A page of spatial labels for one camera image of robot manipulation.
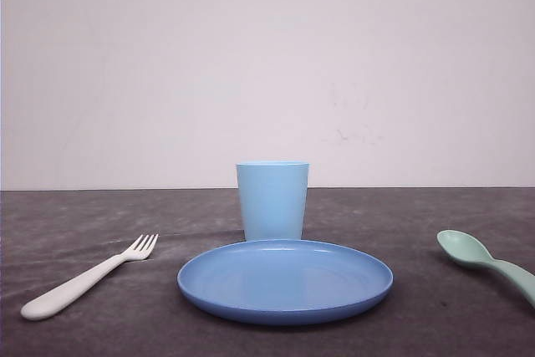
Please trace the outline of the light blue plastic cup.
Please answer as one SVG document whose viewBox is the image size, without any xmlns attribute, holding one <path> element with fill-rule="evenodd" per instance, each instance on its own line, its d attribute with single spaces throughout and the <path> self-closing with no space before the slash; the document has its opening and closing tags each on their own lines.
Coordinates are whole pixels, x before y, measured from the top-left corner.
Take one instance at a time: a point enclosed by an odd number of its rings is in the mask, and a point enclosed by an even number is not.
<svg viewBox="0 0 535 357">
<path fill-rule="evenodd" d="M 248 161 L 236 168 L 245 239 L 300 239 L 309 163 Z"/>
</svg>

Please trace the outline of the mint green plastic spoon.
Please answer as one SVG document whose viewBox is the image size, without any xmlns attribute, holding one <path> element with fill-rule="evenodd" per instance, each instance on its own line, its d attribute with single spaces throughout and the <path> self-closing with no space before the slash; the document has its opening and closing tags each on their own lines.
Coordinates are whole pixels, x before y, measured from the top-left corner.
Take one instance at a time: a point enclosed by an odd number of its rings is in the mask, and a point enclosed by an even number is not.
<svg viewBox="0 0 535 357">
<path fill-rule="evenodd" d="M 534 275 L 528 270 L 505 260 L 495 259 L 482 242 L 472 235 L 457 230 L 443 230 L 436 240 L 458 265 L 465 268 L 489 268 L 500 273 L 522 293 L 534 307 Z"/>
</svg>

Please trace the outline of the white plastic fork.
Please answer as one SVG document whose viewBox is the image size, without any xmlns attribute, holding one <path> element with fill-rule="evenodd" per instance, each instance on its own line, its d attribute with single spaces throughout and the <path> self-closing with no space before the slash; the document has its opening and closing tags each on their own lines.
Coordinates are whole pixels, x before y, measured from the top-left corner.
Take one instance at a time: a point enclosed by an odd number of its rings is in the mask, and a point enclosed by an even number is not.
<svg viewBox="0 0 535 357">
<path fill-rule="evenodd" d="M 23 318 L 37 321 L 48 319 L 67 308 L 87 293 L 97 282 L 126 262 L 143 261 L 153 251 L 158 234 L 139 236 L 126 250 L 71 278 L 24 304 L 20 310 Z"/>
</svg>

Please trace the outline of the blue plastic plate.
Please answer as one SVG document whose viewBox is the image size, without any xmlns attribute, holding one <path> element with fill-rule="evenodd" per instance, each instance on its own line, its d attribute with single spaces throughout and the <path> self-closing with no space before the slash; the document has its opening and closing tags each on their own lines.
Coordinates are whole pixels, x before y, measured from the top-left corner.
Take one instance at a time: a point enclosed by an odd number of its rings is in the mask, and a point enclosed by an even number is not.
<svg viewBox="0 0 535 357">
<path fill-rule="evenodd" d="M 311 240 L 262 240 L 214 248 L 177 274 L 199 309 L 248 324 L 321 324 L 361 314 L 394 282 L 391 269 L 365 252 Z"/>
</svg>

